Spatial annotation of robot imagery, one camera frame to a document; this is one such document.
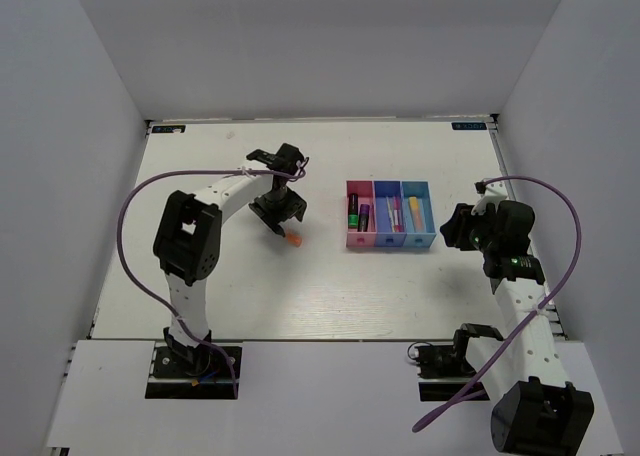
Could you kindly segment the orange capped highlighter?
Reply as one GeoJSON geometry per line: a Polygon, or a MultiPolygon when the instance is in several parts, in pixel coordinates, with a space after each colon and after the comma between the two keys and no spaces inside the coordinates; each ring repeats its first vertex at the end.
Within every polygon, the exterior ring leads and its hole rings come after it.
{"type": "Polygon", "coordinates": [[[288,233],[285,234],[284,238],[289,244],[291,244],[291,245],[293,245],[295,247],[300,247],[302,245],[303,239],[302,239],[302,237],[300,235],[298,235],[296,233],[288,232],[288,233]]]}

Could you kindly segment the yellow capped pink highlighter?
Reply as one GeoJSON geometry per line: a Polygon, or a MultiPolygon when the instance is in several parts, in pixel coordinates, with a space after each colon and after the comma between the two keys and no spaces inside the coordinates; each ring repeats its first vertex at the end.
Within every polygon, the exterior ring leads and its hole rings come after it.
{"type": "Polygon", "coordinates": [[[408,202],[409,202],[409,208],[411,212],[414,230],[416,232],[422,232],[424,230],[424,223],[422,220],[419,199],[416,196],[410,196],[408,199],[408,202]]]}

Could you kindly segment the red pink thin pen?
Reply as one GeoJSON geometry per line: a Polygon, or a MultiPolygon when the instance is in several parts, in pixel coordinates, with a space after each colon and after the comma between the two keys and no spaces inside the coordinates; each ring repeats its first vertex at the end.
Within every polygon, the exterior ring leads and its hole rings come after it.
{"type": "Polygon", "coordinates": [[[393,214],[394,214],[394,224],[396,232],[402,232],[402,224],[401,224],[401,215],[400,215],[400,202],[398,197],[393,198],[393,214]]]}

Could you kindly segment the yellow thin pen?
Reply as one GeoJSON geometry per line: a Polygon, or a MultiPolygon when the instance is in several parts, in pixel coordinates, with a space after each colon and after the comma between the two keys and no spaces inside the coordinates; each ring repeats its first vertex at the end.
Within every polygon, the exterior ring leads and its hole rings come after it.
{"type": "Polygon", "coordinates": [[[391,204],[391,200],[390,200],[390,198],[388,196],[386,197],[386,206],[387,206],[387,213],[388,213],[388,218],[389,218],[390,230],[391,230],[391,232],[395,233],[396,232],[396,227],[395,227],[395,221],[394,221],[394,209],[393,209],[393,206],[391,204]]]}

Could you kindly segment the green black highlighter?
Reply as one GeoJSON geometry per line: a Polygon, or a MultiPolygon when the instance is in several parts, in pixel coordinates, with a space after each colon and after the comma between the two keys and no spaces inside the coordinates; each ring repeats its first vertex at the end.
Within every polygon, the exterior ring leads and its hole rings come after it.
{"type": "Polygon", "coordinates": [[[359,199],[357,193],[349,193],[348,194],[348,213],[347,213],[347,222],[349,229],[357,229],[358,228],[358,220],[359,220],[359,199]]]}

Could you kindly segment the purple black highlighter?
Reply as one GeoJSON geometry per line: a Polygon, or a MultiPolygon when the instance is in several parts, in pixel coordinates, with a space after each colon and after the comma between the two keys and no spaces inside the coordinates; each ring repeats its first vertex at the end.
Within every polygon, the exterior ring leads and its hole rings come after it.
{"type": "Polygon", "coordinates": [[[371,206],[369,204],[361,204],[358,213],[357,231],[367,232],[369,228],[371,206]]]}

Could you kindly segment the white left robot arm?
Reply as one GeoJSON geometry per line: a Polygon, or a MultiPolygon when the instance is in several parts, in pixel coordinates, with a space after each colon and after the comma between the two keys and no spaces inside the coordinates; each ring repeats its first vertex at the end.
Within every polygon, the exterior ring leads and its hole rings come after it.
{"type": "Polygon", "coordinates": [[[274,154],[254,150],[244,164],[205,189],[176,191],[167,199],[153,243],[153,254],[166,276],[170,303],[177,311],[165,329],[167,346],[188,374],[199,375],[211,363],[211,340],[205,314],[206,279],[220,259],[225,222],[244,207],[276,235],[282,224],[301,221],[306,201],[288,187],[302,177],[307,159],[284,143],[274,154]]]}

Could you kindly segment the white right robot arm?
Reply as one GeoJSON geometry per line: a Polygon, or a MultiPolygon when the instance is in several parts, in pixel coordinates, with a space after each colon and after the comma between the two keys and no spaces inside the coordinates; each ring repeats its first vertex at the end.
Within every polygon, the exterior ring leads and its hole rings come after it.
{"type": "Polygon", "coordinates": [[[492,405],[495,449],[515,455],[575,455],[594,415],[591,394],[565,371],[544,300],[545,276],[530,254],[533,209],[490,198],[459,203],[440,232],[449,247],[478,251],[504,318],[506,333],[490,326],[460,328],[451,350],[461,373],[481,373],[492,405]]]}

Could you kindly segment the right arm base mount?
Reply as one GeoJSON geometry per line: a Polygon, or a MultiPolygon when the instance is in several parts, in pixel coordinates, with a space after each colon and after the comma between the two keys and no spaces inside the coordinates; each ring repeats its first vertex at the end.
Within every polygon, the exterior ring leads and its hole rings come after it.
{"type": "Polygon", "coordinates": [[[475,374],[466,360],[468,343],[472,338],[503,340],[493,326],[464,323],[454,332],[451,343],[419,341],[407,348],[409,362],[418,368],[421,402],[448,400],[475,374]]]}

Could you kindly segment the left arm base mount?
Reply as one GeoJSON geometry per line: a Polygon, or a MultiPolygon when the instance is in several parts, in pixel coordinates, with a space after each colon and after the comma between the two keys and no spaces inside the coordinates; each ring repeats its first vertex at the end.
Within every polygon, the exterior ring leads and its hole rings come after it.
{"type": "Polygon", "coordinates": [[[205,351],[204,363],[189,369],[167,346],[156,346],[145,389],[146,400],[234,400],[240,385],[241,346],[223,346],[233,363],[230,371],[223,355],[205,351]]]}

